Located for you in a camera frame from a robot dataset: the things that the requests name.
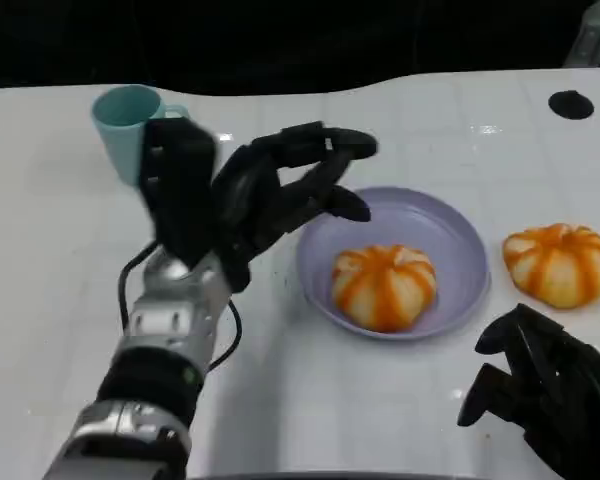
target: white tabletop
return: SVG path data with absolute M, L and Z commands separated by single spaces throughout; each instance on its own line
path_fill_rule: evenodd
M 106 86 L 0 90 L 0 478 L 45 471 L 91 401 L 120 334 L 119 269 L 151 235 L 90 124 Z M 550 94 L 577 89 L 593 117 L 564 120 Z M 582 222 L 600 232 L 600 69 L 427 75 L 325 95 L 218 98 L 163 92 L 223 140 L 239 144 L 322 119 L 369 131 L 373 160 L 350 187 L 429 192 L 473 222 L 493 285 L 469 326 L 420 343 L 387 344 L 322 318 L 299 289 L 297 233 L 252 264 L 235 298 L 237 353 L 207 380 L 192 429 L 189 473 L 374 470 L 509 479 L 556 478 L 521 430 L 490 415 L 456 427 L 481 364 L 482 329 L 519 301 L 600 348 L 600 302 L 551 312 L 512 285 L 505 235 Z M 134 277 L 131 296 L 139 291 Z M 217 350 L 233 336 L 221 320 Z

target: silver robotic arm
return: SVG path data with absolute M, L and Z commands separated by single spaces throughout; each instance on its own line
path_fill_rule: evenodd
M 213 355 L 218 319 L 231 295 L 220 261 L 210 253 L 190 270 L 159 250 L 144 272 L 144 288 L 112 366 L 142 351 L 181 359 L 189 365 L 179 373 L 184 387 L 193 391 L 186 405 L 193 415 Z M 87 406 L 44 478 L 184 478 L 191 449 L 189 416 L 181 418 L 154 402 L 103 398 Z
M 369 135 L 316 122 L 241 147 L 212 183 L 210 135 L 182 118 L 147 123 L 139 184 L 161 247 L 96 400 L 45 480 L 185 478 L 218 319 L 248 285 L 249 261 L 320 213 L 369 220 L 366 204 L 336 182 L 376 148 Z M 280 184 L 278 168 L 313 163 Z

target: black robotic glove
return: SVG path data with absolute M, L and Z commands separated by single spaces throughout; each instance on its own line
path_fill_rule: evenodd
M 249 261 L 317 215 L 371 218 L 337 182 L 352 160 L 377 148 L 365 133 L 308 123 L 241 146 L 212 182 L 213 137 L 185 118 L 155 119 L 145 126 L 139 186 L 157 241 L 189 267 L 213 250 L 237 293 L 249 284 Z M 311 164 L 281 185 L 278 169 Z
M 529 446 L 566 480 L 600 480 L 600 352 L 522 304 L 487 327 L 476 352 L 504 352 L 511 374 L 483 365 L 458 425 L 489 411 L 521 426 Z

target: orange striped bun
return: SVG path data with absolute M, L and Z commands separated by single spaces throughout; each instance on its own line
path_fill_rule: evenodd
M 556 223 L 510 235 L 504 261 L 513 283 L 556 308 L 585 305 L 600 296 L 600 235 Z
M 435 270 L 420 250 L 374 245 L 336 257 L 333 301 L 368 330 L 397 332 L 413 326 L 435 295 Z

